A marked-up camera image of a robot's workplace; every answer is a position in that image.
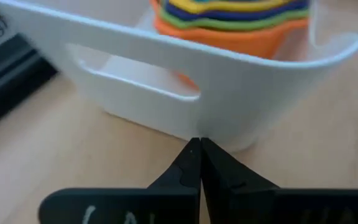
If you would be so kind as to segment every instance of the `white container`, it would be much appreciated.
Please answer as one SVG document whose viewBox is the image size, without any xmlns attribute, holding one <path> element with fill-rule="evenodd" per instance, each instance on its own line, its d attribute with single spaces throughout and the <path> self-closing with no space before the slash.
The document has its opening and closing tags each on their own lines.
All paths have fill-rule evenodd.
<svg viewBox="0 0 358 224">
<path fill-rule="evenodd" d="M 0 0 L 0 11 L 108 113 L 182 139 L 206 136 L 228 151 L 252 144 L 358 49 L 357 34 L 341 34 L 309 44 L 297 61 L 238 54 L 157 34 L 149 3 L 138 0 Z M 97 70 L 73 54 L 84 47 L 117 56 Z"/>
</svg>

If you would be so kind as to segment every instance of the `wooden table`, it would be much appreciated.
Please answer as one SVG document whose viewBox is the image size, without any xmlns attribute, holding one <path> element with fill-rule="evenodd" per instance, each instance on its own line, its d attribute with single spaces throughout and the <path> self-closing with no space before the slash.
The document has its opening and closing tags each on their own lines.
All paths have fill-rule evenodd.
<svg viewBox="0 0 358 224">
<path fill-rule="evenodd" d="M 323 35 L 358 31 L 358 1 L 326 4 Z M 37 223 L 64 187 L 146 187 L 185 143 L 106 114 L 59 76 L 0 121 L 0 223 Z M 358 187 L 358 53 L 234 156 L 279 186 Z"/>
</svg>

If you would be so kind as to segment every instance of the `orange cup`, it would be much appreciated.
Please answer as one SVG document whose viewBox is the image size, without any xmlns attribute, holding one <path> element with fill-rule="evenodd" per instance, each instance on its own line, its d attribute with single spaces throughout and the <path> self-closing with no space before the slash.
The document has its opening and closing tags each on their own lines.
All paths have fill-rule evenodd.
<svg viewBox="0 0 358 224">
<path fill-rule="evenodd" d="M 275 55 L 291 31 L 308 26 L 308 19 L 305 18 L 286 21 L 275 27 L 251 32 L 225 32 L 203 28 L 177 29 L 158 16 L 160 10 L 158 0 L 150 0 L 150 3 L 156 14 L 154 27 L 160 34 L 267 59 Z M 195 86 L 187 76 L 180 75 L 180 77 L 184 82 Z"/>
</svg>

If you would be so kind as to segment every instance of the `black object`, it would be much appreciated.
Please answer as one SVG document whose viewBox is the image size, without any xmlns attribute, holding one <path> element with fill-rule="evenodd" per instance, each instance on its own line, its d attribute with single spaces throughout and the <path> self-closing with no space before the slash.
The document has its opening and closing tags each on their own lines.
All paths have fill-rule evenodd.
<svg viewBox="0 0 358 224">
<path fill-rule="evenodd" d="M 0 45 L 0 117 L 56 74 L 20 36 Z"/>
<path fill-rule="evenodd" d="M 212 224 L 358 224 L 358 190 L 281 189 L 206 138 L 192 139 L 148 189 L 61 190 L 42 202 L 39 220 L 198 223 L 200 178 Z"/>
</svg>

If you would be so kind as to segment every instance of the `table surface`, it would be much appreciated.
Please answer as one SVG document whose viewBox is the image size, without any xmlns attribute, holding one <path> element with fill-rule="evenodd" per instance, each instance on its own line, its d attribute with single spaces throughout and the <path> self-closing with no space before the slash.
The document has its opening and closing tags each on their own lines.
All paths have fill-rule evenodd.
<svg viewBox="0 0 358 224">
<path fill-rule="evenodd" d="M 325 3 L 322 36 L 358 31 L 358 1 Z M 58 76 L 0 121 L 0 223 L 37 223 L 40 201 L 64 187 L 146 187 L 185 144 L 105 113 Z M 358 53 L 234 156 L 282 187 L 358 187 Z"/>
</svg>

